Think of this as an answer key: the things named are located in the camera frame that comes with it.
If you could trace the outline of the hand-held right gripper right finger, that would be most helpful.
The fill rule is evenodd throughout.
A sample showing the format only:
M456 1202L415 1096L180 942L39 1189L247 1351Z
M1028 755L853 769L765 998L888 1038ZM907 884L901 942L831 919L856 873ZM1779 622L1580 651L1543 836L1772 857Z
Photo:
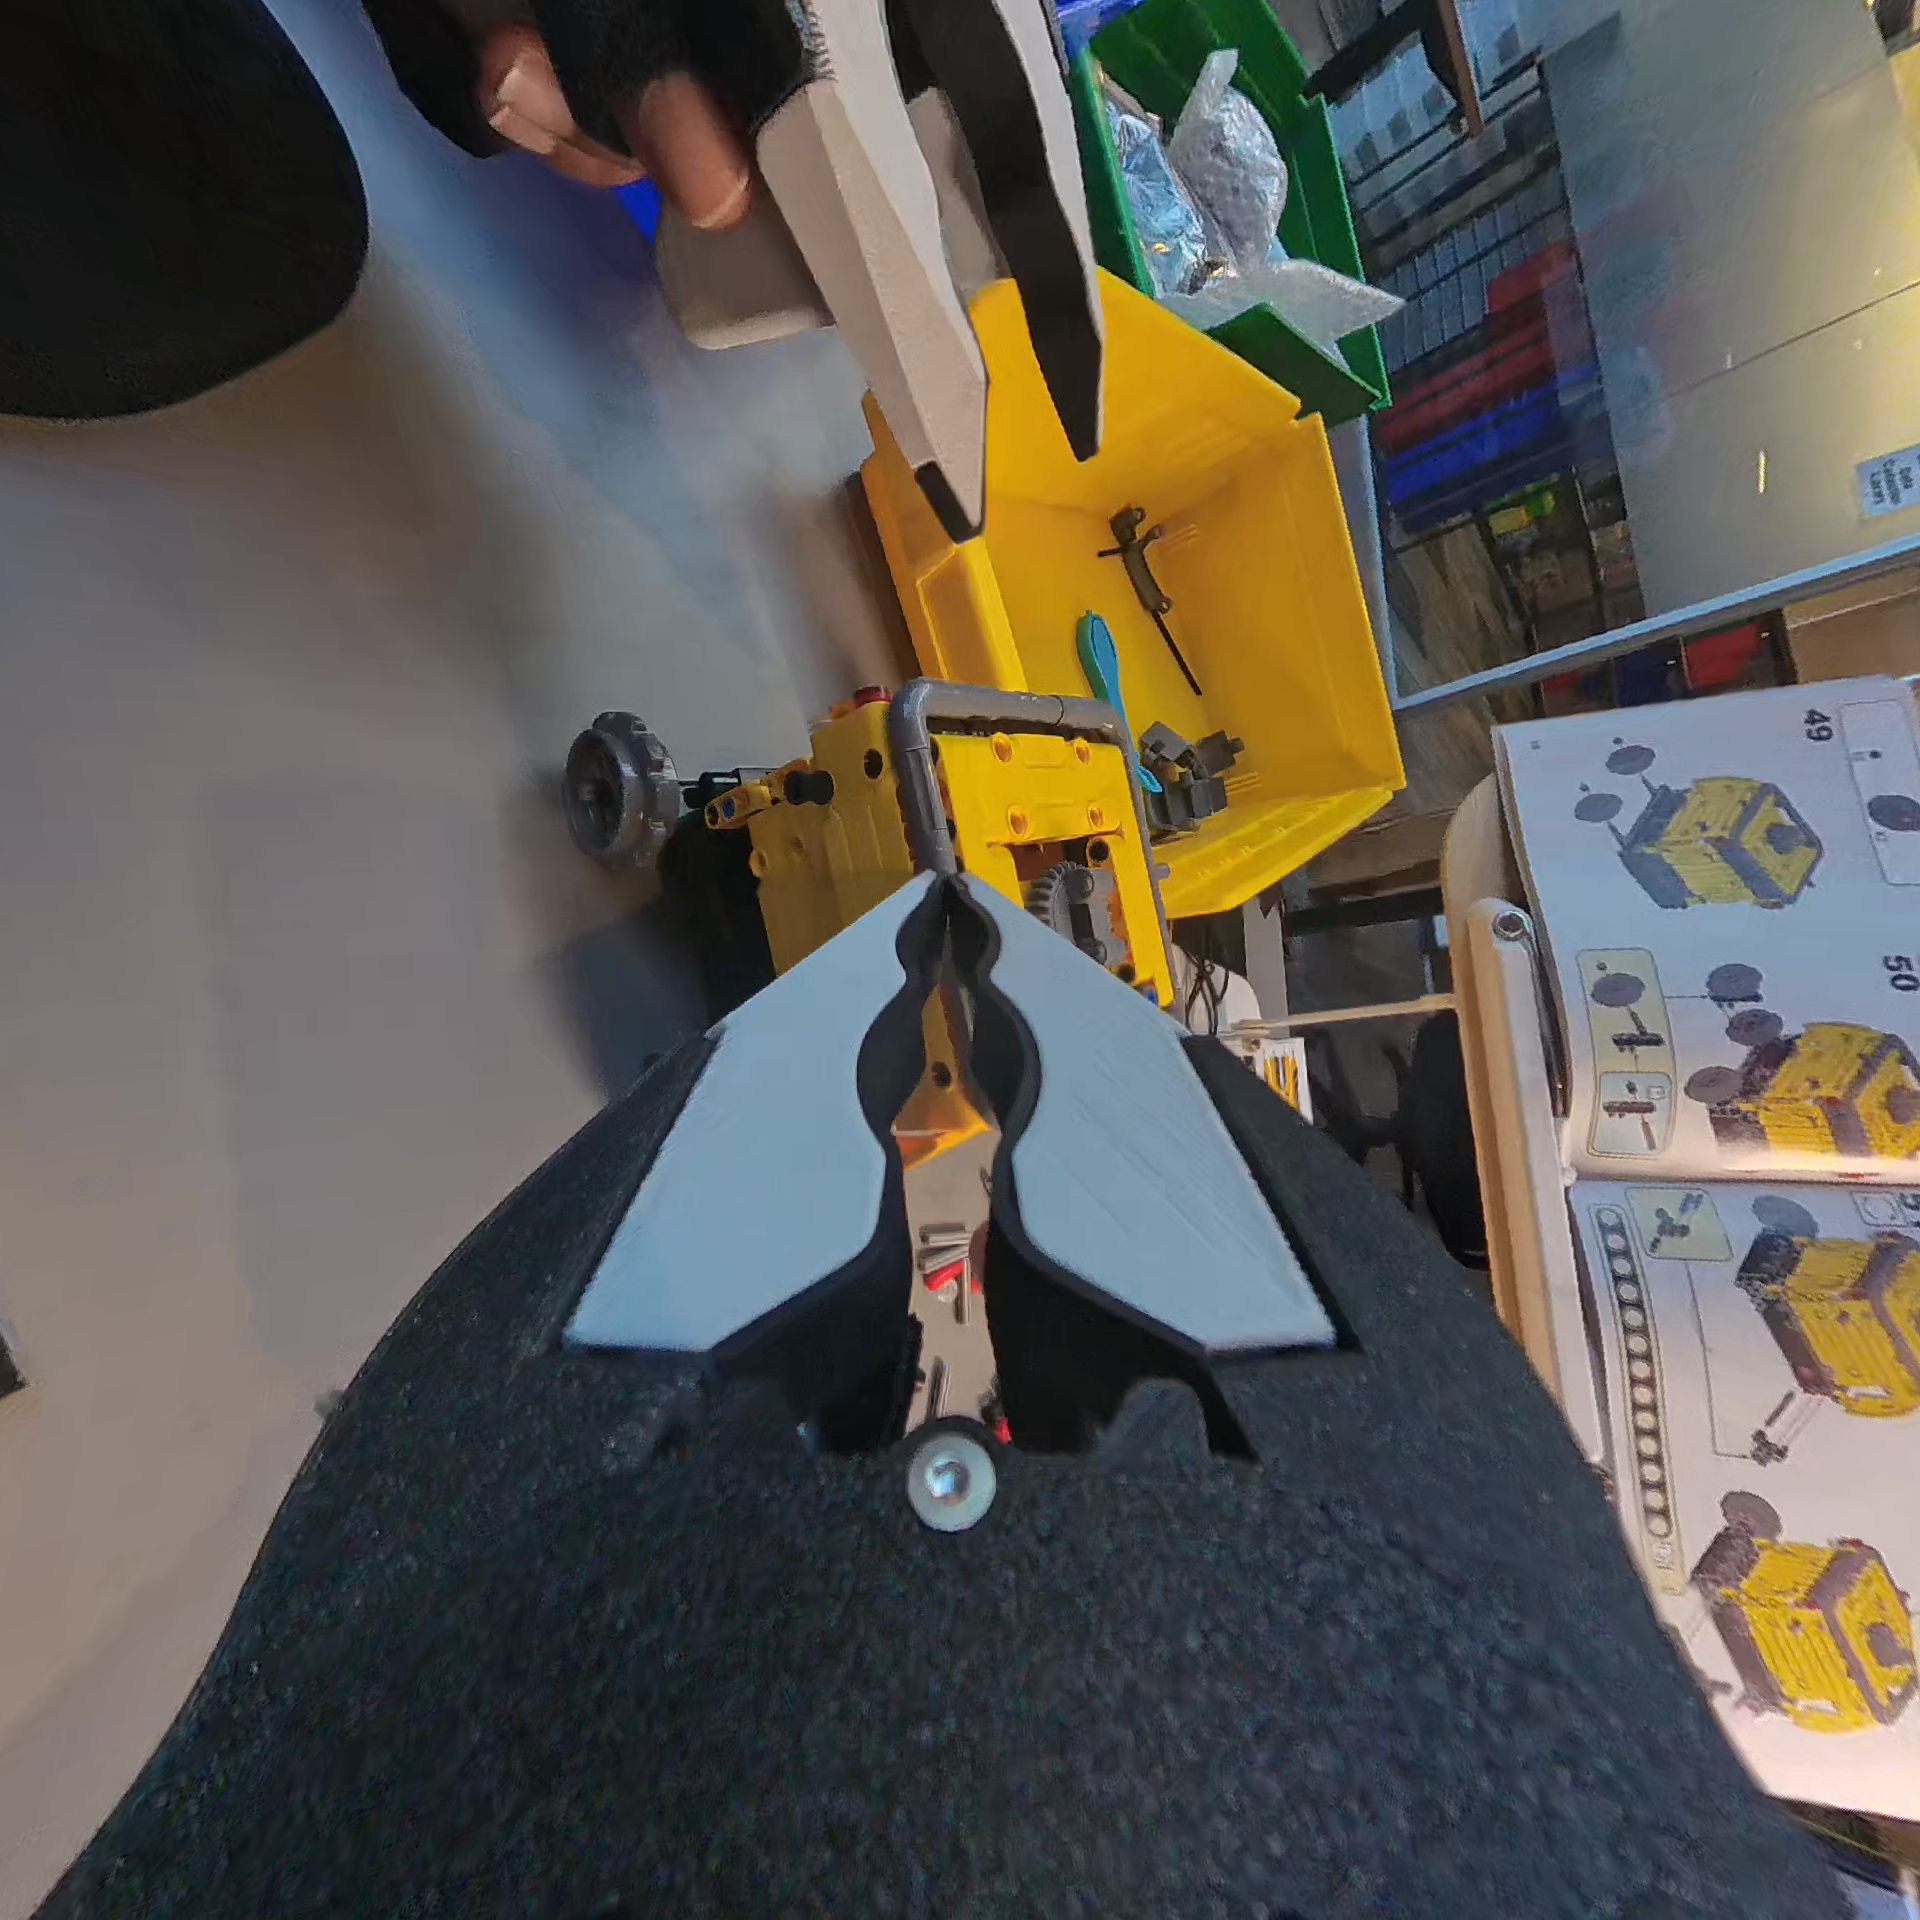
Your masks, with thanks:
M982 1297L1008 1443L1253 1460L1223 1374L1333 1351L1340 1318L1185 1028L973 878L948 881L948 939L1000 1135Z

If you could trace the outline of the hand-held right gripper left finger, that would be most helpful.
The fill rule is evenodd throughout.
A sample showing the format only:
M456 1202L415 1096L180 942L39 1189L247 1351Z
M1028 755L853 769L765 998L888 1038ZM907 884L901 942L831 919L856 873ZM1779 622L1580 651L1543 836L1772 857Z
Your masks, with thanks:
M765 1385L825 1455L903 1434L920 1323L896 1122L943 947L948 878L919 876L709 1028L564 1349Z

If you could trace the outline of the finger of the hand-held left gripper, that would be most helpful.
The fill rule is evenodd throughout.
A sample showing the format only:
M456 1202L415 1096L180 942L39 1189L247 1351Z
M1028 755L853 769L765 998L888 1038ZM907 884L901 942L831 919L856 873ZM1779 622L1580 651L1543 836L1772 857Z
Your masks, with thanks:
M831 321L950 543L986 516L989 376L955 238L982 238L948 95L901 3L782 3L784 91L753 158Z
M955 112L1046 392L1087 464L1102 451L1108 329L1056 6L898 3L898 24Z

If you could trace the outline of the yellow black toy brick vehicle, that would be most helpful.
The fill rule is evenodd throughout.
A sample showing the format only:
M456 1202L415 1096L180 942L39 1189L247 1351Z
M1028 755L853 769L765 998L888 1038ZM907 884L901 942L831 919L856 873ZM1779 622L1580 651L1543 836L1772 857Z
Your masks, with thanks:
M805 755L698 792L668 852L713 876L709 950L788 973L907 878L970 876L1117 982L1171 1004L1135 758L1092 695L915 680L813 724Z

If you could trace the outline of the white instruction booklet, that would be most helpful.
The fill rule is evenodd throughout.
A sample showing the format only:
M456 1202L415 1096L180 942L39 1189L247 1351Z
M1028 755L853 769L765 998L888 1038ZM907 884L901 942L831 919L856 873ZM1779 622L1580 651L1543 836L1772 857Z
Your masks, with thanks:
M1916 685L1500 731L1563 1409L1763 1791L1916 1824Z

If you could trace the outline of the grey desk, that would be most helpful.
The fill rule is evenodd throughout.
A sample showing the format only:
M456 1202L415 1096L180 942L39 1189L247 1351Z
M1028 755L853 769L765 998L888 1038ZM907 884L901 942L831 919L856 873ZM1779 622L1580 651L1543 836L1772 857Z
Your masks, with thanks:
M1296 1917L1253 1617L1160 1543L1253 1471L1018 1460L940 1539L896 1460L467 1341L683 1068L351 1385L585 1118L382 326L8 481L4 1917Z

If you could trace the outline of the clear plastic wrap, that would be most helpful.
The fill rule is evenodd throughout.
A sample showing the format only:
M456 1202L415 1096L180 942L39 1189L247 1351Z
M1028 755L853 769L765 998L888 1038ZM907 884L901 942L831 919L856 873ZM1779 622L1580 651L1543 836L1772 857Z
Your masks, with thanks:
M1201 64L1171 124L1104 70L1093 77L1117 165L1121 254L1142 268L1160 309L1201 335L1271 314L1321 352L1403 312L1398 294L1284 247L1291 174L1260 108L1234 87L1238 51Z

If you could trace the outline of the pile of red black pins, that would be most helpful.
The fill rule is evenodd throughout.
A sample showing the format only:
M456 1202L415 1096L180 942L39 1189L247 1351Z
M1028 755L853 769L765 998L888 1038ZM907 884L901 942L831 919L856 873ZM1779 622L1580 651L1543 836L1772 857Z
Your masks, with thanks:
M986 1234L986 1220L963 1238L957 1230L920 1230L910 1297L920 1349L903 1426L940 1418L989 1423L1000 1365L986 1323Z

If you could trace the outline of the green plastic bin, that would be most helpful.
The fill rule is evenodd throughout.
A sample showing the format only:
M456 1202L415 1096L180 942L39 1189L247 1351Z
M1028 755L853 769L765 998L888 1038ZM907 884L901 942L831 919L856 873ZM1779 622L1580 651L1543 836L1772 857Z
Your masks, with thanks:
M1293 260L1355 278L1362 268L1346 174L1327 102L1271 3L1063 3L1067 102L1075 112L1092 247L1097 265L1151 294L1151 263L1128 206L1102 87L1117 82L1169 128L1201 64L1238 53L1238 91L1260 112L1287 165L1281 242ZM1211 340L1287 390L1302 415L1340 429L1392 401L1377 326L1362 325L1333 350L1308 344L1268 303L1211 326Z

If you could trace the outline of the grey brick parts in bin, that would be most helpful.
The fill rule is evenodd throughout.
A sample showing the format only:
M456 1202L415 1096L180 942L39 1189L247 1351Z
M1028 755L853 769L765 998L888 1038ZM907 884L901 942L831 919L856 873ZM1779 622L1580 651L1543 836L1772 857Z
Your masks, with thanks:
M1111 543L1097 550L1097 558L1114 558L1123 564L1140 610L1145 613L1145 622L1154 622L1154 631L1167 644L1167 653L1171 656L1192 695L1201 700L1206 691L1195 680L1195 669L1189 666L1182 644L1171 634L1171 599L1160 585L1151 562L1151 550L1167 537L1167 525L1151 522L1151 514L1140 504L1131 504L1108 520L1108 534Z

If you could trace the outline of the grey brick connector cluster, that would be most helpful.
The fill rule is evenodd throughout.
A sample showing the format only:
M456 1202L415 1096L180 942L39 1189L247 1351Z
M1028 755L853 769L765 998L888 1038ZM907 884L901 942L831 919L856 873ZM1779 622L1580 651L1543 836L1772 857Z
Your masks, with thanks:
M1227 806L1227 774L1244 742L1234 731L1208 731L1198 742L1169 724L1151 724L1135 740L1142 811L1156 844L1185 836Z

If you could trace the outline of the teal brick separator tool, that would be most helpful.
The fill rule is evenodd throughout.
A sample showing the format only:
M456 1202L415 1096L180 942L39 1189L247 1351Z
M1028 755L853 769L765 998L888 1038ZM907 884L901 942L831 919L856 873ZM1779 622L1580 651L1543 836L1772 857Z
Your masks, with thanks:
M1114 631L1108 626L1108 622L1097 610L1085 610L1075 623L1075 653L1078 664L1092 684L1092 695L1097 703L1104 703L1108 710L1114 710L1123 734L1128 734L1128 748L1132 758L1132 772L1140 777L1142 793L1151 798L1163 798L1163 780L1140 761L1135 755L1135 734L1128 721L1128 705L1123 705L1123 694L1121 694L1121 660L1117 660L1117 639Z

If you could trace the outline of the background storage shelving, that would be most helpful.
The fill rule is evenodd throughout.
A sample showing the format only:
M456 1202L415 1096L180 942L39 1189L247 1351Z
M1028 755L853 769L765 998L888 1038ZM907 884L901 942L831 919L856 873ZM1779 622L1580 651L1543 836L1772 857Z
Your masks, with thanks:
M1559 3L1455 3L1328 99L1389 401L1373 415L1398 694L1645 613L1548 82Z

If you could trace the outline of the yellow plastic storage bin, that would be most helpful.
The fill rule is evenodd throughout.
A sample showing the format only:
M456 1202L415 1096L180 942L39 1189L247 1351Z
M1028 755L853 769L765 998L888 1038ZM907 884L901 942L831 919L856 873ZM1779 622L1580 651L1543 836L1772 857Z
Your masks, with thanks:
M1121 278L1097 287L1093 461L1072 457L1018 291L996 280L973 301L989 366L982 537L948 538L876 398L860 474L925 676L1087 695L1075 623L1097 610L1132 731L1244 742L1227 806L1163 852L1163 907L1189 922L1313 863L1403 789L1403 766L1321 423ZM1097 558L1121 507L1167 525L1151 562L1201 700L1123 564Z

